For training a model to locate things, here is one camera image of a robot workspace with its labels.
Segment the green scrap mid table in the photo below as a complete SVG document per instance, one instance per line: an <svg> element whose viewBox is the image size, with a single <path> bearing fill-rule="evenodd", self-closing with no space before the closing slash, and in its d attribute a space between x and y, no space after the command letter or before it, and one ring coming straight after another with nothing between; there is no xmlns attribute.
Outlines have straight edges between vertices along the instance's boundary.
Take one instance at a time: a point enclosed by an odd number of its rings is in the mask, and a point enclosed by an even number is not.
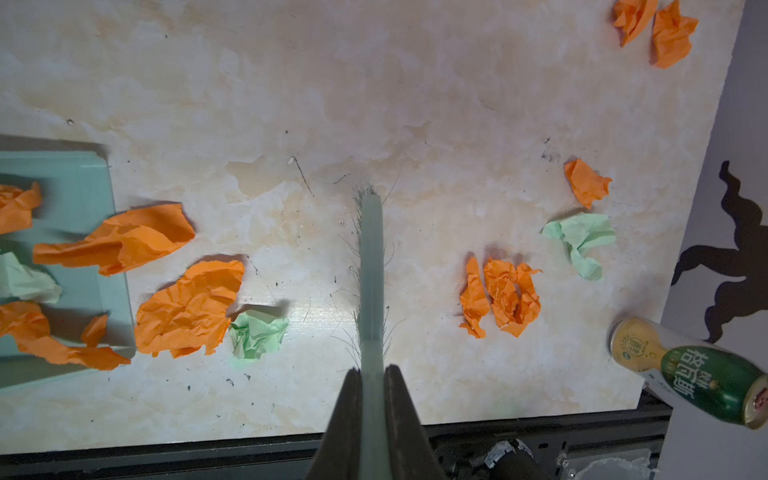
<svg viewBox="0 0 768 480"><path fill-rule="evenodd" d="M47 273L23 265L12 252L1 254L1 297L55 304L62 287Z"/></svg>

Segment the green hand brush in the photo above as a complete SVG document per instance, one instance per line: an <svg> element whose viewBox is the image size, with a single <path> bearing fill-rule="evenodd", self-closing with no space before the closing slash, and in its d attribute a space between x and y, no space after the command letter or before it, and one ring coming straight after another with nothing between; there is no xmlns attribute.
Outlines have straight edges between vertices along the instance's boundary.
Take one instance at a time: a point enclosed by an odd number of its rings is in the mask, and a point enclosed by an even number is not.
<svg viewBox="0 0 768 480"><path fill-rule="evenodd" d="M382 199L373 187L356 194L359 309L356 318L362 377L361 479L392 477L385 416L384 236Z"/></svg>

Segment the green dustpan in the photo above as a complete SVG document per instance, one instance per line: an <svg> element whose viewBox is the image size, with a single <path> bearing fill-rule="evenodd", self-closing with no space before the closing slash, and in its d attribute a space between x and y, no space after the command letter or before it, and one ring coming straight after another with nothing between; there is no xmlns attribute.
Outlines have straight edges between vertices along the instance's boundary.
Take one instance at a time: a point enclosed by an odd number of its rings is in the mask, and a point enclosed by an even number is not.
<svg viewBox="0 0 768 480"><path fill-rule="evenodd" d="M125 275L104 275L93 262L39 264L33 258L36 246L80 242L116 215L107 161L90 151L4 151L1 182L21 189L38 185L41 190L42 204L33 210L32 227L2 235L1 250L13 253L21 265L49 275L61 287L57 302L40 306L52 338L81 347L86 325L104 315L107 323L101 346L132 359L137 349Z"/></svg>

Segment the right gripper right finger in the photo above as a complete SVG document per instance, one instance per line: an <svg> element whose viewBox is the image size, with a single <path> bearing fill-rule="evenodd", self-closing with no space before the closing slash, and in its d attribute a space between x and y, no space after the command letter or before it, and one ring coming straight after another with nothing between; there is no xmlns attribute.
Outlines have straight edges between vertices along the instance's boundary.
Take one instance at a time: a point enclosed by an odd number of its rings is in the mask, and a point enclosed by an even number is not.
<svg viewBox="0 0 768 480"><path fill-rule="evenodd" d="M384 372L385 418L391 472L394 479L440 480L446 475L430 444L400 368Z"/></svg>

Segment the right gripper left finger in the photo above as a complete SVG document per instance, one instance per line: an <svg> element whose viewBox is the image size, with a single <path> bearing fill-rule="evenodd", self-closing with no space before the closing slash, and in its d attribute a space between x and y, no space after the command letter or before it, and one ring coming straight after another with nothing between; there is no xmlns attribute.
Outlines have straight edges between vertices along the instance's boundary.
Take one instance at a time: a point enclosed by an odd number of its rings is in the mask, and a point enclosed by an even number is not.
<svg viewBox="0 0 768 480"><path fill-rule="evenodd" d="M363 416L362 375L347 372L320 447L306 480L357 480L360 472Z"/></svg>

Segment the orange scrap mid table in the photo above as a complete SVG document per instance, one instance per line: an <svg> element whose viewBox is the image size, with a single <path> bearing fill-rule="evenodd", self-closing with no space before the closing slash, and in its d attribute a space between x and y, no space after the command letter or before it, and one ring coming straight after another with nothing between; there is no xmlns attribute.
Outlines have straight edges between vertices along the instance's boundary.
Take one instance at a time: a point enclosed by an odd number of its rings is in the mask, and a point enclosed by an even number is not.
<svg viewBox="0 0 768 480"><path fill-rule="evenodd" d="M94 317L82 332L84 346L72 347L52 336L49 321L38 304L16 301L1 306L1 336L10 335L21 352L53 365L79 365L100 371L129 365L129 358L110 347L99 347L107 321L107 315Z"/></svg>

